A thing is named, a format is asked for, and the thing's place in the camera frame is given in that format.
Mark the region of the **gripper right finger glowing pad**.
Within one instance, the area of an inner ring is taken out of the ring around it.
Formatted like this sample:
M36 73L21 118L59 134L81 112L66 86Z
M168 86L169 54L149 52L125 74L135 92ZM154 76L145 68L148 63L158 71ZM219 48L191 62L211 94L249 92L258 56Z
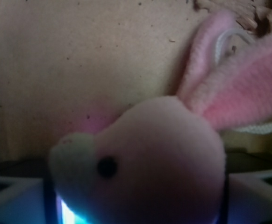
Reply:
M219 224L272 224L272 154L228 152Z

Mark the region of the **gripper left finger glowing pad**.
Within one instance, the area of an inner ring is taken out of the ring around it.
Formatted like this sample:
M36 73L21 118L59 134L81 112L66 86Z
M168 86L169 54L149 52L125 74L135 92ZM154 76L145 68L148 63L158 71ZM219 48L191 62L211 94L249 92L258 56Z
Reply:
M87 224L56 194L44 159L0 162L0 224Z

